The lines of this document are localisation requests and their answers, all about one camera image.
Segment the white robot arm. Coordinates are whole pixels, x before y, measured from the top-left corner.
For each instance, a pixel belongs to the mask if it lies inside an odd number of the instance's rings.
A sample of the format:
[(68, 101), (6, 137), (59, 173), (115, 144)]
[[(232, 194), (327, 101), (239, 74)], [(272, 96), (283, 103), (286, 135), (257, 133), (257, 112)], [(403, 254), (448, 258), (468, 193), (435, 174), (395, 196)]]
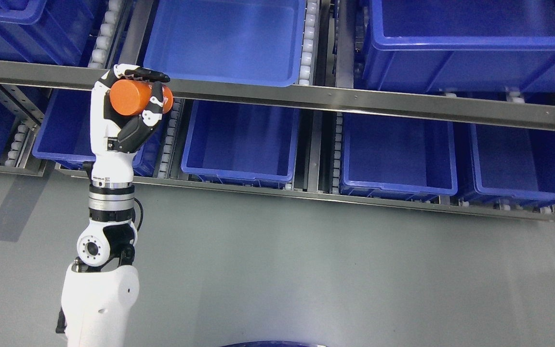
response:
[(57, 333), (69, 347), (121, 347), (140, 290), (131, 183), (91, 182), (89, 222), (66, 269)]

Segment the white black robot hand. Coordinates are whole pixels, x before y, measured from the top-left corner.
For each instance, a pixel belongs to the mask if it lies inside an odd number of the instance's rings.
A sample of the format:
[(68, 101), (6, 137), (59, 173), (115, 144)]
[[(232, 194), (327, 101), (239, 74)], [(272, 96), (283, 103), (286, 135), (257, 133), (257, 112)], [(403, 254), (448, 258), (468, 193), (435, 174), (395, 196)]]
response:
[[(120, 80), (150, 86), (147, 106), (124, 116), (112, 106), (112, 88)], [(170, 77), (145, 67), (117, 64), (95, 82), (91, 90), (90, 144), (95, 162), (88, 174), (95, 187), (127, 187), (133, 181), (132, 161), (140, 147), (156, 132), (164, 114), (164, 86)]]

